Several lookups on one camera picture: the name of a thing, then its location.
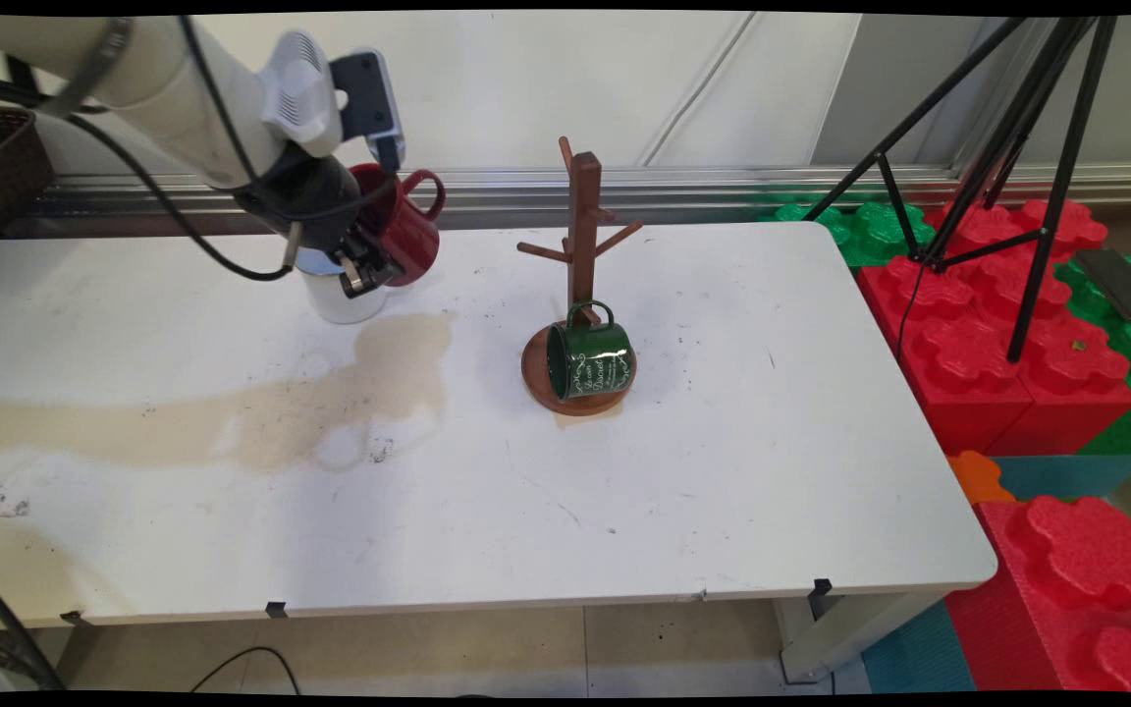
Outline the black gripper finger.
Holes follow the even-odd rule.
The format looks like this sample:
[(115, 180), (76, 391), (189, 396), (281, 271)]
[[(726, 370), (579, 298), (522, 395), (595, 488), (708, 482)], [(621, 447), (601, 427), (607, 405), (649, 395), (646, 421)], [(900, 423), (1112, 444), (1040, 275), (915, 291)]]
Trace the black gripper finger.
[(375, 290), (374, 271), (369, 265), (369, 250), (364, 245), (340, 245), (334, 250), (334, 260), (340, 264), (343, 295), (362, 298)]
[(405, 271), (394, 252), (394, 242), (387, 232), (360, 230), (360, 242), (365, 252), (360, 257), (362, 273), (368, 274), (374, 287), (404, 287)]

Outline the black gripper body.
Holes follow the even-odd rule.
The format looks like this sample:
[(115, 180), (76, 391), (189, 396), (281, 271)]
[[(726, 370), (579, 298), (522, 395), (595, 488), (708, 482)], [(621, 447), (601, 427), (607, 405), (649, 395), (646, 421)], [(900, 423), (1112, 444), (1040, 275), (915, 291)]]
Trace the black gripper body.
[(238, 205), (287, 236), (300, 224), (299, 245), (362, 259), (371, 251), (359, 227), (371, 188), (359, 182), (334, 156), (317, 158), (304, 149), (283, 149), (254, 184), (238, 188)]

